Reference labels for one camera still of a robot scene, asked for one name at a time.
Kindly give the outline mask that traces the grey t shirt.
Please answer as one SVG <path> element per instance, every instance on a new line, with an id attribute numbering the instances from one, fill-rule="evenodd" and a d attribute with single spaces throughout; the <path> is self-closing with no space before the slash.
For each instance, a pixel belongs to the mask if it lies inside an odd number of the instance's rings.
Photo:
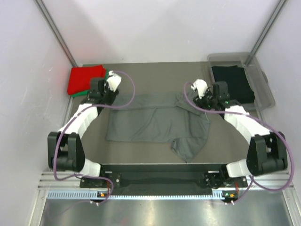
<path id="1" fill-rule="evenodd" d="M 144 94 L 125 108 L 111 110 L 106 139 L 170 143 L 179 158 L 191 162 L 205 146 L 209 130 L 207 115 L 193 108 L 183 93 Z"/>

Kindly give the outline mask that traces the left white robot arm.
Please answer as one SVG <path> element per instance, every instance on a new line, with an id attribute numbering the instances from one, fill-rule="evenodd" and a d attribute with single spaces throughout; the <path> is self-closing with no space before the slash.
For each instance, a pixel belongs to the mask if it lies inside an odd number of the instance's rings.
<path id="1" fill-rule="evenodd" d="M 101 164 L 86 158 L 81 138 L 101 113 L 103 108 L 100 105 L 113 104 L 120 83 L 119 75 L 91 79 L 90 90 L 75 114 L 58 132 L 50 132 L 48 135 L 48 166 L 51 169 L 90 176 L 90 181 L 98 187 L 106 183 L 107 176 L 101 172 Z"/>

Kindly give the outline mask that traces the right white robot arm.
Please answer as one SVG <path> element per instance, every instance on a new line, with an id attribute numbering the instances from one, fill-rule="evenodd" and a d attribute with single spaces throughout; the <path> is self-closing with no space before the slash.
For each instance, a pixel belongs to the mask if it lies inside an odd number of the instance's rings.
<path id="1" fill-rule="evenodd" d="M 222 165 L 219 179 L 224 186 L 231 186 L 238 177 L 261 176 L 287 169 L 283 134 L 253 119 L 237 100 L 230 97 L 226 82 L 215 82 L 210 88 L 204 80 L 197 79 L 191 89 L 197 92 L 193 98 L 197 108 L 206 113 L 217 112 L 249 144 L 246 158 Z"/>

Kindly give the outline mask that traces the black t shirt in bin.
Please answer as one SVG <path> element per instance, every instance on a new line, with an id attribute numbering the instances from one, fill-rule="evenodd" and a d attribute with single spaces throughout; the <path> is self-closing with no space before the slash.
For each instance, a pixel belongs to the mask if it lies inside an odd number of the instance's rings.
<path id="1" fill-rule="evenodd" d="M 228 85 L 228 93 L 232 99 L 241 104 L 251 104 L 255 95 L 246 78 L 245 70 L 236 66 L 213 66 L 214 80 L 224 81 Z"/>

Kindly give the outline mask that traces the clear plastic bin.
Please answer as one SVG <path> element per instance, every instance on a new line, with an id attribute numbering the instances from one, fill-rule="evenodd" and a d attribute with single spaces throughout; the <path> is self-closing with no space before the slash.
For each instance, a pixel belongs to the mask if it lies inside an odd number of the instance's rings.
<path id="1" fill-rule="evenodd" d="M 249 56 L 249 52 L 236 53 L 215 53 L 207 56 L 209 71 L 211 74 L 211 82 L 214 83 L 213 66 L 238 66 L 245 70 L 246 78 L 251 89 L 254 92 L 255 99 L 251 104 L 242 104 L 247 111 L 262 111 L 275 105 L 274 97 L 271 93 L 268 79 L 261 70 L 261 66 L 256 59 L 250 62 L 249 66 L 245 66 L 245 61 Z"/>

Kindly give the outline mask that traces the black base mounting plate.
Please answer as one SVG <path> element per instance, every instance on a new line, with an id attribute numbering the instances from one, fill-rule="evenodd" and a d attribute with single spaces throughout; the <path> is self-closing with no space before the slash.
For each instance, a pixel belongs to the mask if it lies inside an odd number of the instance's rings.
<path id="1" fill-rule="evenodd" d="M 114 194 L 199 194 L 218 188 L 246 188 L 246 177 L 225 179 L 222 164 L 104 164 L 101 176 L 114 183 Z"/>

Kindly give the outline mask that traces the aluminium front rail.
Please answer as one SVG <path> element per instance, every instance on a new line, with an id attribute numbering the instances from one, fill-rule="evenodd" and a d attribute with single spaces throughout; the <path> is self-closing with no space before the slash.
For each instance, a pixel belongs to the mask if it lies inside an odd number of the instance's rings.
<path id="1" fill-rule="evenodd" d="M 288 172 L 278 172 L 274 174 L 268 174 L 264 176 L 254 177 L 254 180 L 261 186 L 276 189 L 284 186 L 290 178 Z M 50 190 L 72 190 L 80 189 L 80 179 L 71 177 L 63 181 L 55 180 L 53 172 L 42 172 L 40 181 L 38 183 L 38 189 Z"/>

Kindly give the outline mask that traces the right aluminium frame post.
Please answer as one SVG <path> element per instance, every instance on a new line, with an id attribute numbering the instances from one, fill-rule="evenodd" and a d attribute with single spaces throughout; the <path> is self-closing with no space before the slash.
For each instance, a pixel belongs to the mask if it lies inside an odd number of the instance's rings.
<path id="1" fill-rule="evenodd" d="M 259 37 L 257 38 L 251 52 L 249 53 L 248 58 L 245 61 L 245 66 L 249 66 L 250 62 L 256 56 L 257 52 L 259 51 L 261 45 L 267 38 L 270 30 L 272 29 L 273 25 L 276 23 L 278 17 L 280 16 L 282 10 L 284 9 L 285 5 L 287 4 L 288 0 L 279 0 L 273 9 L 271 15 L 269 16 L 267 22 L 265 23 L 263 30 L 261 31 Z"/>

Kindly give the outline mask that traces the aluminium frame post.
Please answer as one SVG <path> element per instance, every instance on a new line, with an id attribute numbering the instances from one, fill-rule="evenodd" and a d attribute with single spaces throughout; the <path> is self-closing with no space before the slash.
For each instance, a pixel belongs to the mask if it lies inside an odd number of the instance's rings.
<path id="1" fill-rule="evenodd" d="M 61 35 L 55 21 L 53 20 L 47 6 L 45 5 L 44 1 L 42 0 L 33 0 L 36 4 L 37 8 L 41 12 L 42 16 L 44 17 L 45 21 L 47 22 L 51 32 L 53 33 L 55 39 L 57 40 L 59 46 L 61 47 L 62 51 L 64 52 L 65 56 L 67 57 L 68 61 L 70 62 L 72 67 L 78 67 L 72 53 L 70 52 L 63 36 Z"/>
<path id="2" fill-rule="evenodd" d="M 251 52 L 249 53 L 248 58 L 245 61 L 245 66 L 249 66 L 250 62 L 256 56 L 257 52 L 259 51 L 261 45 L 267 38 L 270 30 L 272 29 L 273 25 L 276 23 L 278 17 L 280 16 L 282 10 L 284 9 L 285 5 L 287 4 L 288 0 L 279 0 L 273 9 L 271 15 L 269 16 L 267 22 L 265 23 L 263 30 L 261 31 L 259 37 L 257 38 Z"/>

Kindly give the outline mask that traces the left aluminium frame post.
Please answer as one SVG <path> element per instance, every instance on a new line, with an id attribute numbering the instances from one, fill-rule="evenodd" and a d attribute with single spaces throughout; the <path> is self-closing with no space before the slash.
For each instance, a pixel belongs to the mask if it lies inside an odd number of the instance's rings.
<path id="1" fill-rule="evenodd" d="M 47 6 L 45 5 L 44 1 L 42 0 L 33 0 L 36 4 L 37 8 L 41 12 L 42 16 L 44 17 L 45 21 L 47 22 L 51 32 L 53 33 L 55 39 L 57 40 L 59 46 L 61 47 L 62 51 L 64 52 L 65 56 L 67 57 L 68 61 L 70 62 L 72 67 L 78 67 L 72 53 L 70 52 L 63 36 L 61 35 L 55 21 L 53 20 Z"/>

